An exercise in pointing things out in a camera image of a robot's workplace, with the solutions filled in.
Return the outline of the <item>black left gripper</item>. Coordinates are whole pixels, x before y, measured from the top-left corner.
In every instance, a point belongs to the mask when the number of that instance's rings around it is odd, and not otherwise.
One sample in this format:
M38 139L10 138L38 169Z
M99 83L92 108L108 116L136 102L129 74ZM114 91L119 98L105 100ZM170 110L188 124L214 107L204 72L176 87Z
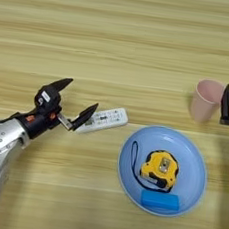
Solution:
M71 82L73 82L72 78L63 78L56 82L52 82L50 85L54 87L56 91L60 92L62 89L64 90L65 87ZM72 131L80 128L84 123L86 123L88 119L92 117L92 114L95 113L97 107L97 103L87 107L79 114L79 116L72 120ZM17 119L25 129L25 132L28 134L30 139L35 139L48 129L56 128L60 124L57 114L53 112L44 114L37 111L32 111L28 115L22 114L21 116L18 116Z

